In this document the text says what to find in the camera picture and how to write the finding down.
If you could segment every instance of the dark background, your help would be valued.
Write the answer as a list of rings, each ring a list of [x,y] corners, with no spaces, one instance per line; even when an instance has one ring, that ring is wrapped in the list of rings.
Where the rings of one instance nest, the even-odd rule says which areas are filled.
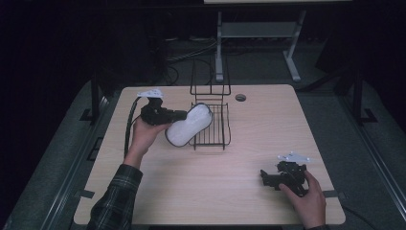
[[[152,85],[165,69],[163,39],[215,36],[215,11],[131,10],[185,2],[201,1],[0,0],[0,226],[72,100],[93,75],[104,94],[125,85]],[[318,8],[308,12],[301,35],[306,41],[329,37],[318,62],[328,73],[349,61],[359,63],[403,130],[405,10],[404,1],[389,0],[354,1],[340,11]],[[272,11],[281,19],[288,15]],[[255,11],[244,15],[267,19]]]

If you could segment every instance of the light wood surface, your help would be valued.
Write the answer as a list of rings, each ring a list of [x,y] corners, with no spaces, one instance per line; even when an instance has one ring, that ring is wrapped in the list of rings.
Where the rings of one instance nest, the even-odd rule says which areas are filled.
[[[123,162],[127,116],[137,92],[126,88],[119,99],[85,190],[75,223],[86,224]],[[163,107],[189,110],[194,96],[187,86],[160,87]],[[244,94],[238,102],[236,94]],[[172,146],[164,133],[144,157],[144,173],[134,208],[134,224],[296,224],[300,223],[286,197],[262,185],[259,170],[277,174],[278,155],[294,150],[312,159],[308,170],[324,191],[333,190],[293,88],[289,85],[233,85],[229,105],[231,143],[220,147]],[[135,115],[147,99],[141,99]],[[345,215],[337,197],[327,199],[327,223],[341,224]]]
[[[205,4],[236,4],[236,3],[323,3],[349,2],[352,0],[204,0]]]

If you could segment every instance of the black wire rack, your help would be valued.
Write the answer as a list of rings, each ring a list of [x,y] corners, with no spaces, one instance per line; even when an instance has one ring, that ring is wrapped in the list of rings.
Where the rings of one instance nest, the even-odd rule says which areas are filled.
[[[224,97],[231,95],[230,76],[227,75],[222,82],[216,82],[214,79],[214,70],[210,67],[210,79],[204,84],[198,84],[196,79],[196,62],[193,60],[191,77],[191,94],[194,95],[196,104],[205,104],[212,111],[212,122],[205,129],[197,133],[189,144],[196,148],[221,146],[225,150],[231,143],[231,129],[229,122],[229,105],[224,103]]]

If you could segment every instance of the white marker tag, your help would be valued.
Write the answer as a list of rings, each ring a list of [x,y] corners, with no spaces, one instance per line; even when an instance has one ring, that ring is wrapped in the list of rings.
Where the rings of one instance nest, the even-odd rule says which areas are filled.
[[[310,162],[310,158],[302,156],[294,151],[290,151],[286,156],[278,155],[278,159],[287,161],[287,162]]]
[[[137,94],[137,96],[142,98],[163,98],[164,94],[159,88],[156,88],[145,92],[140,92]]]

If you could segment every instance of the human hand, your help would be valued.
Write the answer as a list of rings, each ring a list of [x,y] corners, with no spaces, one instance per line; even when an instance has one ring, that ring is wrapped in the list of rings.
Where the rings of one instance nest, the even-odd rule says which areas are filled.
[[[170,127],[171,124],[151,126],[143,121],[141,117],[135,120],[132,132],[132,143],[124,164],[140,169],[141,160],[153,144],[158,133]]]
[[[279,187],[295,207],[305,229],[325,225],[326,198],[319,181],[308,171],[304,171],[304,176],[308,183],[308,192],[304,197],[298,197],[284,184]]]

